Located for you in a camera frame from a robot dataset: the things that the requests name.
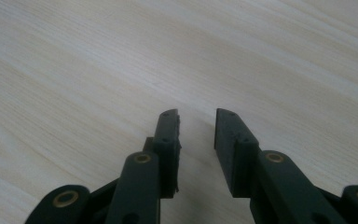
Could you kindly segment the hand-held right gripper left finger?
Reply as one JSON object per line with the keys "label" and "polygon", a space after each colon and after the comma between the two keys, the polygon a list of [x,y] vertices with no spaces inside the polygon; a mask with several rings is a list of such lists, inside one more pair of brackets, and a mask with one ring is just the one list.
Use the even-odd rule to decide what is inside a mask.
{"label": "hand-held right gripper left finger", "polygon": [[162,112],[153,137],[145,140],[144,151],[158,155],[160,198],[171,199],[179,190],[178,169],[181,145],[179,141],[180,116],[177,109]]}

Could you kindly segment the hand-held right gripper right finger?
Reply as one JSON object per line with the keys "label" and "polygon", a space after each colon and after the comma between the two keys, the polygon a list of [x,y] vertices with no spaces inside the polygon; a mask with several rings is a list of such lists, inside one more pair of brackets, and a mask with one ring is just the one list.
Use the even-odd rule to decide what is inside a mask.
{"label": "hand-held right gripper right finger", "polygon": [[259,143],[236,113],[216,110],[214,149],[234,198],[249,198]]}

